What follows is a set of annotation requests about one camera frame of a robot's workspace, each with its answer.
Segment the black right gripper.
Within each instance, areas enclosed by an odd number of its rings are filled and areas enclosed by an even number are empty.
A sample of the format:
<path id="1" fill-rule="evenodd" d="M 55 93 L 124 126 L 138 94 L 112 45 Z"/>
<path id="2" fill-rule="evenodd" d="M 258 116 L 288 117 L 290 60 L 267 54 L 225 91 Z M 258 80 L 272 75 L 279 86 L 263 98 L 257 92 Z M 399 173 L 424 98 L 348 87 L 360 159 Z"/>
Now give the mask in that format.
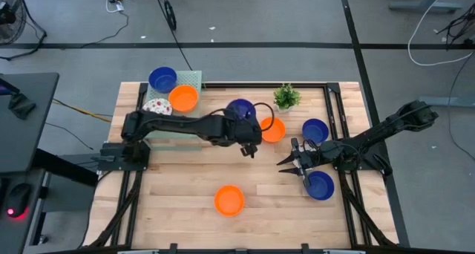
<path id="1" fill-rule="evenodd" d="M 294 167 L 289 169 L 282 169 L 279 172 L 294 174 L 302 177 L 304 187 L 309 186 L 308 170 L 327 164 L 327 160 L 324 159 L 323 153 L 319 147 L 316 147 L 314 151 L 306 149 L 306 143 L 300 144 L 294 137 L 291 139 L 292 151 L 290 155 L 277 163 L 277 166 L 286 163 L 293 163 Z"/>

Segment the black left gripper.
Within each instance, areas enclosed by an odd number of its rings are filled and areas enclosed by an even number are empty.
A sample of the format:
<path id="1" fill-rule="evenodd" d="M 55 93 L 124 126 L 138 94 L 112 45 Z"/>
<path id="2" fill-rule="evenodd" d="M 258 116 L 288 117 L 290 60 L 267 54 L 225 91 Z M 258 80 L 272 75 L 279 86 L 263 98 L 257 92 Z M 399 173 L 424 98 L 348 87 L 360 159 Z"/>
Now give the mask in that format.
<path id="1" fill-rule="evenodd" d="M 239 113 L 232 110 L 225 110 L 224 115 L 234 121 L 232 136 L 235 142 L 241 145 L 242 155 L 254 158 L 258 151 L 257 146 L 262 142 L 262 131 L 256 116 L 246 113 L 244 117 L 241 117 Z"/>

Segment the blue mini bowl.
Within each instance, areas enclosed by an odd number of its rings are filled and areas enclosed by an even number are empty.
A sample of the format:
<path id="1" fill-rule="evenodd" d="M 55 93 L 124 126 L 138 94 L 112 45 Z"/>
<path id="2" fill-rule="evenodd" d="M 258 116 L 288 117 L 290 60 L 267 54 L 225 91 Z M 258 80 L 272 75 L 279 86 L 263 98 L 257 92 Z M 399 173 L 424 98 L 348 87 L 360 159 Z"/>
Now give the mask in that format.
<path id="1" fill-rule="evenodd" d="M 158 67 L 150 73 L 148 83 L 155 91 L 167 94 L 177 85 L 177 72 L 170 67 Z"/>
<path id="2" fill-rule="evenodd" d="M 311 140 L 314 143 L 323 143 L 330 134 L 327 124 L 315 118 L 306 120 L 301 130 L 303 138 L 305 140 Z"/>
<path id="3" fill-rule="evenodd" d="M 311 198 L 325 201 L 333 196 L 335 185 L 333 179 L 326 172 L 311 172 L 308 175 L 308 181 L 309 186 L 306 187 L 306 191 Z"/>
<path id="4" fill-rule="evenodd" d="M 224 115 L 233 120 L 256 121 L 256 110 L 254 105 L 245 99 L 232 100 L 225 108 Z"/>

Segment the orange mini bowl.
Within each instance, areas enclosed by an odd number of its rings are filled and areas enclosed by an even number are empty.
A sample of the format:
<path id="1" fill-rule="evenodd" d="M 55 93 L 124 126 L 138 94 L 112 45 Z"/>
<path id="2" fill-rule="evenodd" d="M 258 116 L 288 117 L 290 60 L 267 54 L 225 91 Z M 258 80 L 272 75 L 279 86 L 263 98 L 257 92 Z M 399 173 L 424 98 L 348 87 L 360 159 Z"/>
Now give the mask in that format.
<path id="1" fill-rule="evenodd" d="M 232 217 L 240 214 L 244 205 L 244 194 L 237 186 L 222 186 L 214 195 L 214 207 L 223 216 Z"/>
<path id="2" fill-rule="evenodd" d="M 178 85 L 168 95 L 168 101 L 175 111 L 193 111 L 199 100 L 197 89 L 191 85 Z"/>
<path id="3" fill-rule="evenodd" d="M 272 126 L 265 131 L 265 128 L 269 127 L 272 120 L 274 120 Z M 282 140 L 286 134 L 286 126 L 278 117 L 266 117 L 260 121 L 260 126 L 263 131 L 262 138 L 268 143 L 276 143 Z"/>

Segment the floral mini bowl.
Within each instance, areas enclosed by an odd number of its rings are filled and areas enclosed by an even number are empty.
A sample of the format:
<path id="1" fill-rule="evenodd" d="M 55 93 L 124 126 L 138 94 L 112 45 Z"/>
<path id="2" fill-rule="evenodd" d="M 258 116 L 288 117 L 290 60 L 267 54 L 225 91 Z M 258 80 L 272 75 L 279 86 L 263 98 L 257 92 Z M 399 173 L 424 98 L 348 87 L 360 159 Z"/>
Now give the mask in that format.
<path id="1" fill-rule="evenodd" d="M 172 115 L 173 108 L 167 99 L 154 98 L 145 103 L 143 111 L 150 111 L 156 114 Z"/>

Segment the small potted green plant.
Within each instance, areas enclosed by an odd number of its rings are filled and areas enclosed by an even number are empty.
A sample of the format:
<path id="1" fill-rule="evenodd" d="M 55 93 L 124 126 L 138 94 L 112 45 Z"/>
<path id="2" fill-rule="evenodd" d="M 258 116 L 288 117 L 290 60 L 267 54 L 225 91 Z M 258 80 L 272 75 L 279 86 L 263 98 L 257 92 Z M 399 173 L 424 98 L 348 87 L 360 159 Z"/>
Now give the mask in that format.
<path id="1" fill-rule="evenodd" d="M 273 92 L 274 104 L 280 113 L 290 111 L 301 102 L 301 95 L 290 83 L 283 83 L 281 87 Z"/>

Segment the green perforated metal shelf rack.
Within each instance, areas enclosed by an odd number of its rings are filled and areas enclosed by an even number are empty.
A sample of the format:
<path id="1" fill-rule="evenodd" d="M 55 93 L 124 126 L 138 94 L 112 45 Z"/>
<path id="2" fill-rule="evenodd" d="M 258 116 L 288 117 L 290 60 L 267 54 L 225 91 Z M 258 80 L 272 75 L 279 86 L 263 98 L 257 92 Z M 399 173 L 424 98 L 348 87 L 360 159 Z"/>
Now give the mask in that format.
<path id="1" fill-rule="evenodd" d="M 173 110 L 173 115 L 180 115 L 186 117 L 199 117 L 200 116 L 200 92 L 201 92 L 201 83 L 202 83 L 202 71 L 177 71 L 177 85 L 190 85 L 193 86 L 198 92 L 198 102 L 195 108 L 190 112 L 179 112 Z M 148 85 L 148 90 L 146 92 L 145 101 L 155 98 L 168 99 L 168 94 L 162 94 Z M 188 139 L 194 138 L 194 135 L 191 134 L 178 134 L 171 133 L 166 131 L 153 131 L 149 133 L 146 139 Z"/>

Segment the grey desk foot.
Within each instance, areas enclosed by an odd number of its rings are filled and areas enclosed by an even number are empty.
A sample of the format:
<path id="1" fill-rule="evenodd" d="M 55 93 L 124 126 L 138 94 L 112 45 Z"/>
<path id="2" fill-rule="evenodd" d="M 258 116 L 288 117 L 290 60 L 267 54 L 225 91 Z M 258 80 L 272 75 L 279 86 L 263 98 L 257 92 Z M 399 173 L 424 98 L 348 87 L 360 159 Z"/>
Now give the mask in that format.
<path id="1" fill-rule="evenodd" d="M 475 95 L 465 95 L 458 97 L 420 96 L 419 99 L 431 106 L 475 108 Z"/>
<path id="2" fill-rule="evenodd" d="M 462 9 L 460 3 L 442 2 L 439 0 L 420 0 L 420 1 L 391 1 L 390 10 L 403 10 L 416 13 L 455 13 Z"/>

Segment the black desk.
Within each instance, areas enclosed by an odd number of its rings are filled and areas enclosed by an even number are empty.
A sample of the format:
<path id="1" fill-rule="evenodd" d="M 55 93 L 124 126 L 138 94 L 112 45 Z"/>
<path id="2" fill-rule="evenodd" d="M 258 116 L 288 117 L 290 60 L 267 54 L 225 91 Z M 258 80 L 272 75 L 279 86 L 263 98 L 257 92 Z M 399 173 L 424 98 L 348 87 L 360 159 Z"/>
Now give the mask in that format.
<path id="1" fill-rule="evenodd" d="M 22 254 L 42 194 L 45 174 L 62 176 L 94 187 L 96 173 L 77 166 L 38 147 L 54 92 L 58 73 L 3 74 L 5 81 L 19 89 L 36 107 L 21 120 L 8 108 L 9 97 L 0 97 L 0 254 Z M 26 186 L 25 209 L 9 216 L 9 193 Z"/>

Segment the black desk clamp object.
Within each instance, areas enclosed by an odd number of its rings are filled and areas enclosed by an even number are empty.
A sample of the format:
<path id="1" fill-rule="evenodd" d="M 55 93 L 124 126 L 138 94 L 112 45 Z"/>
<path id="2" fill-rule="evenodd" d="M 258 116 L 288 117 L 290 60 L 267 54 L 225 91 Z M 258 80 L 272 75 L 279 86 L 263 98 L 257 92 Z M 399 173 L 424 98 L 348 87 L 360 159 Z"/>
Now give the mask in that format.
<path id="1" fill-rule="evenodd" d="M 35 107 L 36 104 L 21 93 L 12 94 L 8 104 L 8 109 L 21 120 L 26 120 Z"/>

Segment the black computer mouse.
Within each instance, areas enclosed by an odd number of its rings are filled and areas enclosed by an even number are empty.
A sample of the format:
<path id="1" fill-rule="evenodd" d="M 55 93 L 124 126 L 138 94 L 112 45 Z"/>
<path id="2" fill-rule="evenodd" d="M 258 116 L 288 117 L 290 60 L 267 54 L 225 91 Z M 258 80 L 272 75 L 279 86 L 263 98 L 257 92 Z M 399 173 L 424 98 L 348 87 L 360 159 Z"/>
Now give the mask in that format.
<path id="1" fill-rule="evenodd" d="M 31 185 L 29 183 L 19 183 L 12 188 L 6 200 L 8 217 L 18 218 L 24 214 L 30 192 Z"/>

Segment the black aluminium table frame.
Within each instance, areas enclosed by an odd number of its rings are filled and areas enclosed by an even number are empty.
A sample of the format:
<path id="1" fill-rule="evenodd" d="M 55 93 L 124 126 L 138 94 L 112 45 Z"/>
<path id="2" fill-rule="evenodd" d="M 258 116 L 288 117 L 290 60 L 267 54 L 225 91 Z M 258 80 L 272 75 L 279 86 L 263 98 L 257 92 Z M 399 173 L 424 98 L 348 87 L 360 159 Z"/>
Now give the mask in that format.
<path id="1" fill-rule="evenodd" d="M 147 139 L 150 163 L 114 243 L 156 254 L 321 254 L 374 244 L 340 191 L 328 200 L 314 200 L 300 178 L 279 172 L 284 166 L 277 166 L 310 118 L 323 120 L 331 137 L 368 128 L 358 83 L 298 82 L 295 87 L 301 104 L 281 115 L 284 138 L 262 143 L 254 158 L 242 156 L 238 146 L 213 147 L 197 137 Z M 223 216 L 214 207 L 214 195 L 225 185 L 244 194 L 244 208 L 236 216 Z"/>

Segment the black pedestal fan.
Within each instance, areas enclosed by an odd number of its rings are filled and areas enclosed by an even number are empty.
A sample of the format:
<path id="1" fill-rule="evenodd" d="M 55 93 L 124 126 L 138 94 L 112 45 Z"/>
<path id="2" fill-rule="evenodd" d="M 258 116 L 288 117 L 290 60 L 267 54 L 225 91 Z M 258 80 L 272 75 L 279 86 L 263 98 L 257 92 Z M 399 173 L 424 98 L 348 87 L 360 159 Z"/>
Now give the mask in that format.
<path id="1" fill-rule="evenodd" d="M 0 0 L 0 48 L 12 45 L 23 34 L 26 25 L 35 32 L 38 42 L 27 52 L 13 56 L 0 56 L 0 59 L 12 61 L 34 54 L 43 45 L 47 32 L 31 16 L 25 0 Z"/>

